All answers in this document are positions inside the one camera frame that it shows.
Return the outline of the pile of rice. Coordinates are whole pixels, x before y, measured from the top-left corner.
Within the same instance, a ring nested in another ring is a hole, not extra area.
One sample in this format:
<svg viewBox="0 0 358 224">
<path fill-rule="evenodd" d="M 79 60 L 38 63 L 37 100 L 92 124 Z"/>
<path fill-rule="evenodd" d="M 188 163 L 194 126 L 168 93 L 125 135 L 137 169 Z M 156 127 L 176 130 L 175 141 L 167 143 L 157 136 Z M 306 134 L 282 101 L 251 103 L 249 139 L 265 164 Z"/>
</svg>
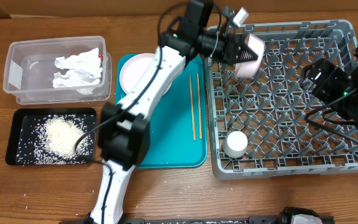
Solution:
<svg viewBox="0 0 358 224">
<path fill-rule="evenodd" d="M 92 114 L 25 116 L 15 162 L 23 166 L 85 164 L 93 158 L 94 134 L 75 144 L 94 125 Z"/>
</svg>

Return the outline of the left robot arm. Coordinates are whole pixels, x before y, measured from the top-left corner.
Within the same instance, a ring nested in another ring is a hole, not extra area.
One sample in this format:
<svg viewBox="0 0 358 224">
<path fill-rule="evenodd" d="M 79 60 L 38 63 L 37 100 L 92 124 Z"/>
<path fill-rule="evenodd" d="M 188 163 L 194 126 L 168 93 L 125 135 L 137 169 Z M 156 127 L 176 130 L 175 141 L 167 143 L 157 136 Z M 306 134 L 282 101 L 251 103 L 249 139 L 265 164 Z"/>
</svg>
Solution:
<svg viewBox="0 0 358 224">
<path fill-rule="evenodd" d="M 145 158 L 150 147 L 150 119 L 168 86 L 197 55 L 235 67 L 235 76 L 249 78 L 256 74 L 265 51 L 263 40 L 253 34 L 230 33 L 240 28 L 248 17 L 245 9 L 219 10 L 220 22 L 215 32 L 205 29 L 213 1 L 177 3 L 163 14 L 185 6 L 183 16 L 171 21 L 166 31 L 157 31 L 155 56 L 140 80 L 115 105 L 106 103 L 101 112 L 98 146 L 103 176 L 94 209 L 85 223 L 119 223 L 123 202 L 133 170 Z"/>
</svg>

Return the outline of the small white cup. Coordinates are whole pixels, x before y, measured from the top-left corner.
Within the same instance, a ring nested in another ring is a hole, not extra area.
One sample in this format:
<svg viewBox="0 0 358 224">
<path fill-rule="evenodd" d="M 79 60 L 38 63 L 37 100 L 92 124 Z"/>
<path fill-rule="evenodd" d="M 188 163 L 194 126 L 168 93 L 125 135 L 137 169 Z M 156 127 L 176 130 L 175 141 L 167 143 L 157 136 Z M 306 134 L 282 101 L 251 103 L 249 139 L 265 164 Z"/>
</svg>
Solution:
<svg viewBox="0 0 358 224">
<path fill-rule="evenodd" d="M 248 138 L 241 131 L 228 134 L 223 142 L 223 151 L 233 158 L 242 157 L 247 150 Z"/>
</svg>

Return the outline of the white napkin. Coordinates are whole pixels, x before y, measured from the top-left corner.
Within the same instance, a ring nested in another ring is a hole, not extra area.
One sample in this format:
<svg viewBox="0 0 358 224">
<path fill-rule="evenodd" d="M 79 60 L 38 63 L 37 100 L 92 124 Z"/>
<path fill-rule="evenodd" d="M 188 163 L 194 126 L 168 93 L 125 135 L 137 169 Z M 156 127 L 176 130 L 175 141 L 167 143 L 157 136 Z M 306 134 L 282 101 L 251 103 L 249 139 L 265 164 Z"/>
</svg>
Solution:
<svg viewBox="0 0 358 224">
<path fill-rule="evenodd" d="M 81 87 L 77 89 L 78 93 L 91 95 L 94 88 L 88 86 L 99 85 L 101 82 L 103 69 L 98 47 L 67 58 L 57 57 L 54 64 L 58 69 L 66 70 L 64 74 L 54 73 L 54 88 Z"/>
</svg>

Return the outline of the small pink bowl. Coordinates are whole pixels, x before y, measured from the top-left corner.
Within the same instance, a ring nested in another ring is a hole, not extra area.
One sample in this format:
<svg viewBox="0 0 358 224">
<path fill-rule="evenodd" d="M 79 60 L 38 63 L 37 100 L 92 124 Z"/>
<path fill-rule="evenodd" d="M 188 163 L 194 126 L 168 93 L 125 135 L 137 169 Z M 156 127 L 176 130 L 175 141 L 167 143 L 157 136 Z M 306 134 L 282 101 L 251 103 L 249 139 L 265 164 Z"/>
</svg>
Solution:
<svg viewBox="0 0 358 224">
<path fill-rule="evenodd" d="M 257 73 L 261 64 L 265 44 L 263 40 L 253 34 L 248 34 L 245 37 L 244 43 L 246 49 L 239 54 L 241 62 L 235 64 L 234 74 L 237 78 L 252 78 Z"/>
</svg>

